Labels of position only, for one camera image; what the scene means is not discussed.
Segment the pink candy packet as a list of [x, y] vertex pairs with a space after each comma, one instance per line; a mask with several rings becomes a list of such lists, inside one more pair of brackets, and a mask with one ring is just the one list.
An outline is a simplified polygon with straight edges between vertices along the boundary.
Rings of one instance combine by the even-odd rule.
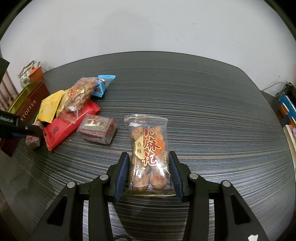
[[[39, 126], [41, 130], [43, 129], [43, 124], [39, 120], [33, 125]], [[31, 149], [36, 149], [41, 145], [41, 137], [27, 136], [25, 144]]]

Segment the yellow snack packet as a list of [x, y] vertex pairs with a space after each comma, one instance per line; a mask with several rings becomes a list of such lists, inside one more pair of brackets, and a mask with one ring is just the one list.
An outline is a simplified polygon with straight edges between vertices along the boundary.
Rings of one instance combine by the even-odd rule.
[[63, 90], [59, 90], [42, 100], [35, 123], [37, 121], [52, 123], [63, 93]]

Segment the red snack packet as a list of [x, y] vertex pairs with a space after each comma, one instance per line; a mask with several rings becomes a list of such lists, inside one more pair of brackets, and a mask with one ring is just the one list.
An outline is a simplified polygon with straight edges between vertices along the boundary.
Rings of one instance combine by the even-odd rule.
[[54, 118], [51, 124], [48, 124], [43, 128], [43, 134], [47, 149], [52, 151], [55, 149], [64, 139], [72, 134], [85, 119], [88, 114], [96, 114], [100, 110], [100, 107], [93, 101], [88, 101], [84, 108], [78, 114], [78, 118], [74, 123], [64, 120], [62, 117]]

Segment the clear peanut snack bag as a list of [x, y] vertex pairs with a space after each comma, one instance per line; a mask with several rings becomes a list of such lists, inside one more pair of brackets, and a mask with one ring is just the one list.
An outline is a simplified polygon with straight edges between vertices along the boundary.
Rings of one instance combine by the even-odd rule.
[[95, 86], [96, 79], [94, 77], [79, 79], [71, 88], [65, 91], [61, 102], [61, 110], [66, 113], [74, 112], [78, 114], [90, 99]]

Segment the dark brown snack packet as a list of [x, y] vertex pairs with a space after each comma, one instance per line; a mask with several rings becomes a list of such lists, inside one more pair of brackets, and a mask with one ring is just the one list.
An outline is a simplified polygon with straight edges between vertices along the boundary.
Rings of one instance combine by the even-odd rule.
[[116, 129], [116, 119], [87, 114], [77, 132], [88, 141], [108, 145], [111, 143]]

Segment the fried twist snack bag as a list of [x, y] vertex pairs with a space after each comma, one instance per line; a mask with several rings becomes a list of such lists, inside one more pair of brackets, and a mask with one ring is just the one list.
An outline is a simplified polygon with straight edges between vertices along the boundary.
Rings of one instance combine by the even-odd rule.
[[169, 170], [168, 119], [131, 114], [125, 117], [124, 122], [132, 144], [129, 191], [135, 195], [173, 194]]

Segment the blue snack packet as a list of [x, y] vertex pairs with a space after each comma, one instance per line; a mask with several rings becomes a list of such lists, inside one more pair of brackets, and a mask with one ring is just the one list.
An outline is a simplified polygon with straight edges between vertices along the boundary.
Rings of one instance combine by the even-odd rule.
[[103, 97], [107, 87], [116, 78], [115, 75], [98, 75], [95, 78], [95, 89], [92, 93], [93, 96]]

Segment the red gold toffee tin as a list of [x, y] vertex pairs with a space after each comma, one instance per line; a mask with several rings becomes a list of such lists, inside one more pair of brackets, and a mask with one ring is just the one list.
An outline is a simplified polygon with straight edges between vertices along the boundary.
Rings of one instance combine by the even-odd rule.
[[[37, 81], [27, 85], [8, 110], [8, 113], [20, 117], [20, 121], [29, 122], [33, 114], [40, 107], [41, 101], [49, 96], [49, 91], [43, 82]], [[1, 150], [11, 157], [22, 135], [1, 138]]]

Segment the striped curtain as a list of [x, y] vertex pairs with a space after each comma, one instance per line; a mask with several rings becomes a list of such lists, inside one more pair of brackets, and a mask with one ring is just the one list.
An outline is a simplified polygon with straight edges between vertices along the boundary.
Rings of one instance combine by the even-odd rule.
[[11, 81], [8, 69], [1, 82], [1, 110], [7, 111], [18, 97], [18, 92]]

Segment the orange lidded tea cup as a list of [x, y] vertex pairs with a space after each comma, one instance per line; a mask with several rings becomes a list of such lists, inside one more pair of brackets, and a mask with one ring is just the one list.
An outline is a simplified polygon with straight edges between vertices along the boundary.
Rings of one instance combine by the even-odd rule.
[[32, 69], [29, 75], [30, 81], [33, 82], [38, 82], [43, 80], [43, 69], [41, 66], [35, 67]]

